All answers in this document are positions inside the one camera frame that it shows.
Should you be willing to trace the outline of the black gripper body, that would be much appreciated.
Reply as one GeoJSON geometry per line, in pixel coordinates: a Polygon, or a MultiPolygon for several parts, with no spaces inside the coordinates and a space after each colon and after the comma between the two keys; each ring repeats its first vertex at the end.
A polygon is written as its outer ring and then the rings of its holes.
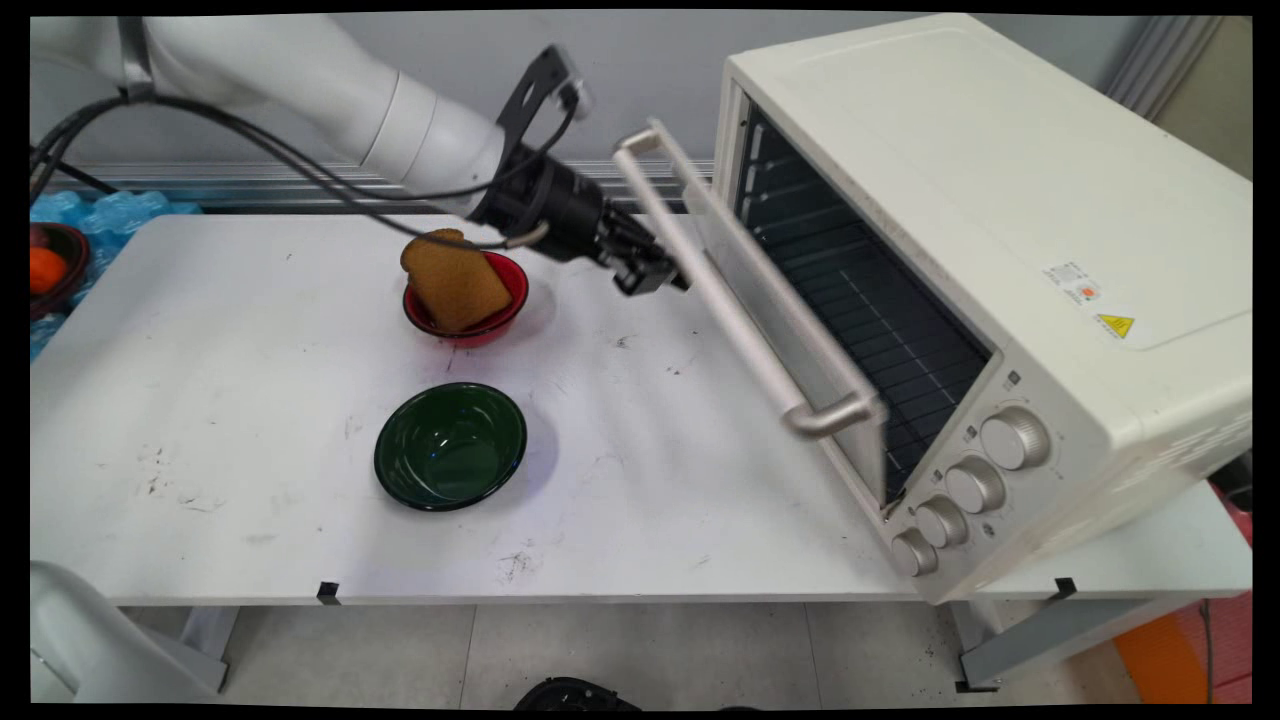
{"type": "Polygon", "coordinates": [[[617,210],[600,186],[534,149],[515,149],[502,172],[520,170],[492,186],[470,213],[475,224],[504,237],[521,236],[547,224],[547,234],[532,250],[558,263],[590,259],[596,263],[643,246],[643,227],[617,210]]]}

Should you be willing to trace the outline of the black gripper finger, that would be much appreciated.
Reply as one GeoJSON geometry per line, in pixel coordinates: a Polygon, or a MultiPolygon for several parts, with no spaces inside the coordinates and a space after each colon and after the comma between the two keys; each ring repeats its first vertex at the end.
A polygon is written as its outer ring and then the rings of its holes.
{"type": "Polygon", "coordinates": [[[614,287],[626,296],[653,293],[667,283],[667,255],[657,246],[607,249],[600,260],[614,273],[614,287]]]}
{"type": "Polygon", "coordinates": [[[620,292],[657,292],[664,286],[680,292],[690,288],[675,259],[631,215],[605,215],[605,265],[613,270],[620,292]]]}

